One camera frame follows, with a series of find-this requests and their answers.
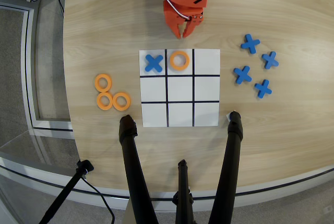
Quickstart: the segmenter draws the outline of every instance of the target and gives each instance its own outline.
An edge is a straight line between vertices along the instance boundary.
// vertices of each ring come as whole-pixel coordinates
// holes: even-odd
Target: orange o ring
[[[118,97],[123,97],[126,100],[126,105],[124,107],[120,106],[120,104],[117,103]],[[125,111],[131,105],[131,98],[130,98],[130,96],[127,93],[118,92],[117,94],[114,95],[113,104],[114,104],[114,107],[117,110],[119,110],[119,111]]]
[[[177,66],[175,65],[174,63],[174,59],[177,55],[182,55],[185,57],[186,59],[186,63],[183,65],[183,66]],[[170,63],[171,63],[171,66],[175,69],[175,70],[178,70],[178,71],[183,71],[184,69],[186,69],[189,65],[189,62],[190,62],[190,59],[189,59],[189,56],[186,52],[183,52],[183,51],[176,51],[174,52],[172,55],[171,55],[171,60],[170,60]]]
[[[100,79],[106,79],[106,87],[103,88],[100,86]],[[98,76],[96,76],[95,78],[95,88],[97,91],[99,92],[107,92],[110,90],[111,88],[111,85],[112,85],[112,80],[110,78],[110,76],[108,74],[99,74]]]
[[[101,99],[102,99],[103,96],[106,96],[109,99],[109,104],[108,105],[104,105],[102,103]],[[101,108],[102,110],[109,110],[113,106],[113,97],[108,92],[101,92],[98,95],[97,103],[98,103],[99,108]]]

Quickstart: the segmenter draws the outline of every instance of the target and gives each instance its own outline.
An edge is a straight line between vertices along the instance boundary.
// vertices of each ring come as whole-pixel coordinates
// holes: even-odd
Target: white paper grid
[[[170,56],[175,51],[188,54],[183,71],[174,70]],[[162,72],[145,71],[148,61],[163,56]],[[183,57],[175,58],[182,64]],[[220,94],[220,49],[140,50],[140,92],[144,127],[218,126]]]

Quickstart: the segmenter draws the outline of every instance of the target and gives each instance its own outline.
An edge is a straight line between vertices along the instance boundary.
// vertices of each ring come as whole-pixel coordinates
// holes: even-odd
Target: black tripod leg
[[[156,213],[146,187],[135,144],[137,127],[130,115],[121,118],[120,143],[130,198],[137,224],[158,224]]]
[[[178,192],[173,197],[176,205],[176,224],[194,224],[193,196],[188,186],[188,167],[185,160],[178,163]]]
[[[229,224],[232,220],[243,128],[237,112],[230,114],[230,120],[223,167],[209,224]]]
[[[84,160],[83,162],[79,161],[77,163],[77,165],[78,165],[78,168],[77,168],[76,174],[67,183],[67,185],[64,187],[64,189],[61,191],[61,193],[54,200],[52,205],[45,212],[42,220],[40,221],[40,224],[47,224],[53,218],[53,216],[56,214],[56,212],[61,207],[62,203],[64,202],[66,197],[70,194],[70,192],[75,187],[75,185],[78,183],[80,178],[84,174],[87,174],[88,172],[94,170],[93,165],[88,160]]]

